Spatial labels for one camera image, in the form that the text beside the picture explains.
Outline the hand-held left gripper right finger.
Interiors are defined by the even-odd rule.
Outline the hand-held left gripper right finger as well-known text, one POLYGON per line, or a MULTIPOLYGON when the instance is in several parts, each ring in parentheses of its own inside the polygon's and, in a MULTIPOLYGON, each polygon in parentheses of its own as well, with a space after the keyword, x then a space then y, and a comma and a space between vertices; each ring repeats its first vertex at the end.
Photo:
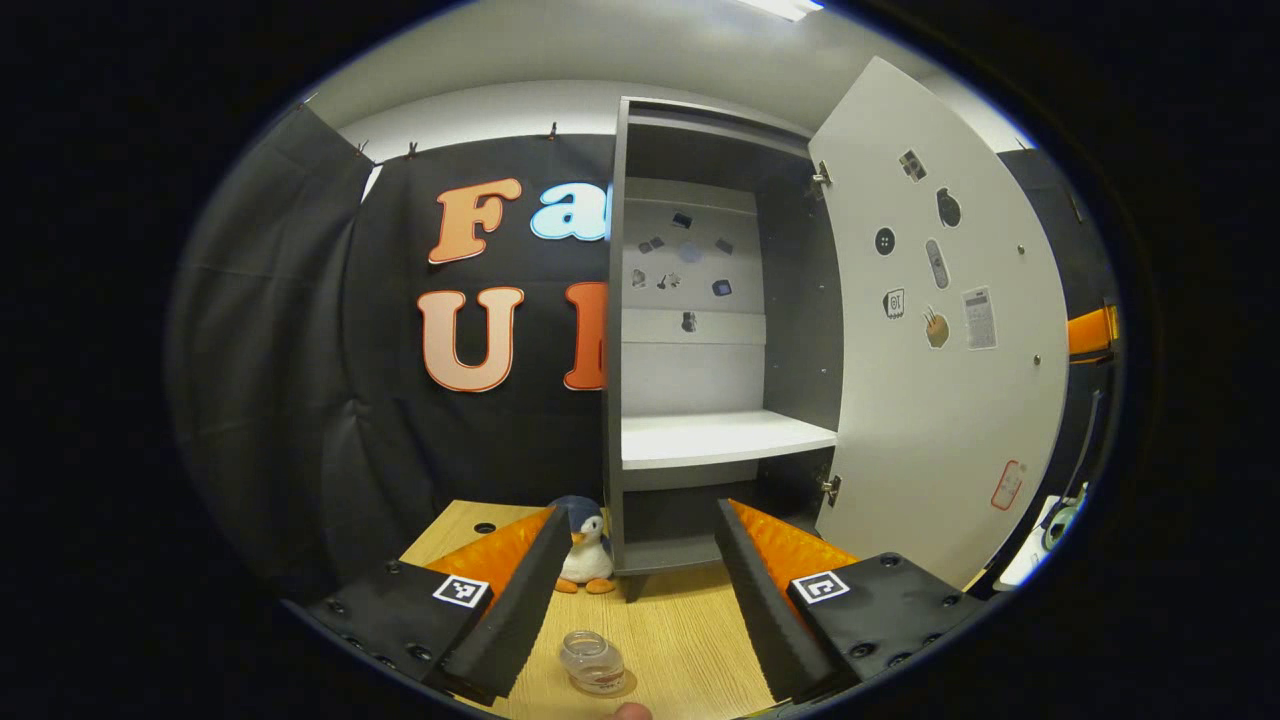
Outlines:
POLYGON ((856 559, 732 498, 717 511, 716 543, 777 701, 810 703, 872 682, 986 610, 901 553, 856 559))

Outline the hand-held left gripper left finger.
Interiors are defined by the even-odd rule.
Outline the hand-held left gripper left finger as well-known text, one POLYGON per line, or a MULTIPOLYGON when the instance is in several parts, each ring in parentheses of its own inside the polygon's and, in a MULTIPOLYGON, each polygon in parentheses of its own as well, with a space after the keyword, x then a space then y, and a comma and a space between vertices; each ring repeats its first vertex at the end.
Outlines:
POLYGON ((305 616, 372 666, 490 706, 527 662, 570 548, 567 509, 548 506, 425 565, 388 560, 305 616))

